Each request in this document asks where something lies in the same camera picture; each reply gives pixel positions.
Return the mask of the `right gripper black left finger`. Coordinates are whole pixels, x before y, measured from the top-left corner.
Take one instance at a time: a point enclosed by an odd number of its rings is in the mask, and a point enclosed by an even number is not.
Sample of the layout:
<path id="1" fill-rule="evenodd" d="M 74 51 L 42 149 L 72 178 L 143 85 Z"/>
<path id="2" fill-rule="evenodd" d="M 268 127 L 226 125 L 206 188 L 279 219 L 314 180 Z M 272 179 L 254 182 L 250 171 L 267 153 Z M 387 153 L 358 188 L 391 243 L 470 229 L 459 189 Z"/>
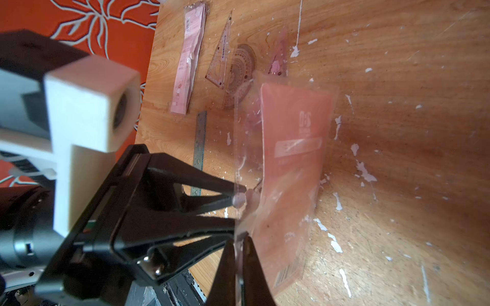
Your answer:
<path id="1" fill-rule="evenodd" d="M 206 305 L 236 305 L 236 255 L 233 240 L 229 240 L 224 247 Z"/>

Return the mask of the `pink paper packet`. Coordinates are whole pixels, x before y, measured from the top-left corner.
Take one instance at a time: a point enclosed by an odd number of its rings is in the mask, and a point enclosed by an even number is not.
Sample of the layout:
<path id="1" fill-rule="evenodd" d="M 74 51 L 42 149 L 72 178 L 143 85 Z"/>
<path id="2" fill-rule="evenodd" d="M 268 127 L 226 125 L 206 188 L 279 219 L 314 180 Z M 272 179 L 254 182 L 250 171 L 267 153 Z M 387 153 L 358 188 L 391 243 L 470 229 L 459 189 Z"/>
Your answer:
<path id="1" fill-rule="evenodd" d="M 338 89 L 255 72 L 236 103 L 234 154 L 248 233 L 273 295 L 301 277 Z"/>

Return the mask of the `green straight ruler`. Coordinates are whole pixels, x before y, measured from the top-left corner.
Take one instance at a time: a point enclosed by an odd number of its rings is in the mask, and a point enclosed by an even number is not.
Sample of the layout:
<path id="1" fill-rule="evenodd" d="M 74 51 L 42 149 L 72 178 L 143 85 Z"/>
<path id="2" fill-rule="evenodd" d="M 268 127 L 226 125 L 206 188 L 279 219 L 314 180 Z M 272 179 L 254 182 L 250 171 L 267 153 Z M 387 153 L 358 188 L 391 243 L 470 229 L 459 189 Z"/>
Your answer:
<path id="1" fill-rule="evenodd" d="M 196 119 L 193 166 L 198 170 L 203 170 L 207 112 L 199 112 Z"/>

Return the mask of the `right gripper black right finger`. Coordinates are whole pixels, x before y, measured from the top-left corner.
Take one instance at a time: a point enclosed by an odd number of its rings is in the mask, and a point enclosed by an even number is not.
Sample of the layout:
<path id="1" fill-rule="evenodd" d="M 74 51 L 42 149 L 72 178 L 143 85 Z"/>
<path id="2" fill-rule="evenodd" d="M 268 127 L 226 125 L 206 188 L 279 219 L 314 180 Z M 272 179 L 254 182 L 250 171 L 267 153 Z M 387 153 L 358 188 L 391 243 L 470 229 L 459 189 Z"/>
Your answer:
<path id="1" fill-rule="evenodd" d="M 240 264 L 241 305 L 275 306 L 252 238 L 244 235 Z"/>

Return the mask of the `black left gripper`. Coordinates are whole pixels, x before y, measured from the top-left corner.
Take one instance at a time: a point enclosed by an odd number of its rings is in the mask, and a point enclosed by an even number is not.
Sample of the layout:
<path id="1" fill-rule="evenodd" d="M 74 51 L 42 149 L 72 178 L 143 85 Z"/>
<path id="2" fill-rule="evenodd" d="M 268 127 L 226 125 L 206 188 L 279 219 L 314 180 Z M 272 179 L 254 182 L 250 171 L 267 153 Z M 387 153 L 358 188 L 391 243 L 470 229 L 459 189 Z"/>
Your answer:
<path id="1" fill-rule="evenodd" d="M 127 214 L 148 171 L 158 207 L 182 214 Z M 192 196 L 183 187 L 217 192 Z M 234 237 L 231 218 L 204 214 L 232 206 L 243 185 L 205 173 L 166 153 L 130 145 L 39 278 L 37 296 L 61 305 L 125 305 L 132 283 L 165 283 Z"/>

